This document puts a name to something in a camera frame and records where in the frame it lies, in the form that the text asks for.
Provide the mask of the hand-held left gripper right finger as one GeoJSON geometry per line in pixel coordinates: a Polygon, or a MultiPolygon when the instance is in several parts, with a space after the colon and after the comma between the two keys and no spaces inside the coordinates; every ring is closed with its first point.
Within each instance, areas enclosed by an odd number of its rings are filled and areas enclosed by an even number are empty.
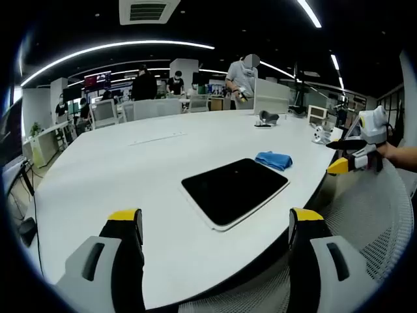
{"type": "Polygon", "coordinates": [[[356,312],[378,288],[365,257],[315,211],[289,211],[289,250],[289,312],[356,312]]]}

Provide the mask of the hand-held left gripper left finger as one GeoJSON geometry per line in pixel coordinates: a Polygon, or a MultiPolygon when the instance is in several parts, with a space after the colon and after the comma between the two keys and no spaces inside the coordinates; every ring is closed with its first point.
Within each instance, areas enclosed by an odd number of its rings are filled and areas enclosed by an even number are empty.
{"type": "Polygon", "coordinates": [[[77,312],[144,312],[141,209],[112,213],[65,261],[55,287],[77,312]]]}

